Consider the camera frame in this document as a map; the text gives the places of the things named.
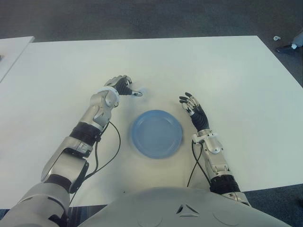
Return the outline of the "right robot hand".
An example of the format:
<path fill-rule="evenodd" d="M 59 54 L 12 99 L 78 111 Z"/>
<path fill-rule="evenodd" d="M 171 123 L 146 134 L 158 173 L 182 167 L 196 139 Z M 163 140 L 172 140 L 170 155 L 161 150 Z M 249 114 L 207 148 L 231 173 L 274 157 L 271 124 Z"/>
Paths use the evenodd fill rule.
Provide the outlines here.
<path fill-rule="evenodd" d="M 208 118 L 202 109 L 200 103 L 190 93 L 186 92 L 185 96 L 179 97 L 182 108 L 190 116 L 192 124 L 197 131 L 210 129 Z"/>

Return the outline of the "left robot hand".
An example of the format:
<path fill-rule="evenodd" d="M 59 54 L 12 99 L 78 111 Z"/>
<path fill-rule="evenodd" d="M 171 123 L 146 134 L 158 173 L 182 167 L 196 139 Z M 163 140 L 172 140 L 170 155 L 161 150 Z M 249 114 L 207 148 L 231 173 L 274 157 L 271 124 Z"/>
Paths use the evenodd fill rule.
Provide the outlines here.
<path fill-rule="evenodd" d="M 132 84 L 132 80 L 129 76 L 119 75 L 108 80 L 104 86 L 113 87 L 119 95 L 143 96 L 142 92 L 130 89 L 130 84 Z"/>

